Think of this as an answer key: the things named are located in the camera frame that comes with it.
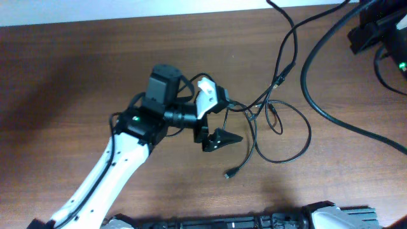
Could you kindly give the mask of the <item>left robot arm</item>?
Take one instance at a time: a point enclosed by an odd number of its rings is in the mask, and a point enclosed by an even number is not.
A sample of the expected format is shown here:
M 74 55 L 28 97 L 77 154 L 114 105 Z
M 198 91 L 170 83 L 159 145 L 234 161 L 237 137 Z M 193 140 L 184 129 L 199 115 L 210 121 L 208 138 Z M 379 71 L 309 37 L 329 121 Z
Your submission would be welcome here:
M 242 141 L 217 128 L 209 133 L 207 115 L 231 106 L 228 92 L 201 74 L 199 92 L 174 66 L 153 67 L 145 92 L 109 118 L 111 137 L 101 158 L 74 195 L 50 218 L 33 219 L 29 228 L 100 228 L 132 174 L 167 136 L 168 129 L 189 128 L 204 152 Z

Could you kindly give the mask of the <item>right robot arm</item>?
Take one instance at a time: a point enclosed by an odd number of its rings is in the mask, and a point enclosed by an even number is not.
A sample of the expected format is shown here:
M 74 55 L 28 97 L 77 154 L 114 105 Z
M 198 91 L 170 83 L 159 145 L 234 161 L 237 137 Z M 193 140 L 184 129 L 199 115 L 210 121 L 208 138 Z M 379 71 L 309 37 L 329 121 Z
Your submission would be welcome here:
M 356 55 L 382 43 L 406 76 L 406 0 L 383 0 L 373 3 L 359 14 L 360 25 L 347 37 Z

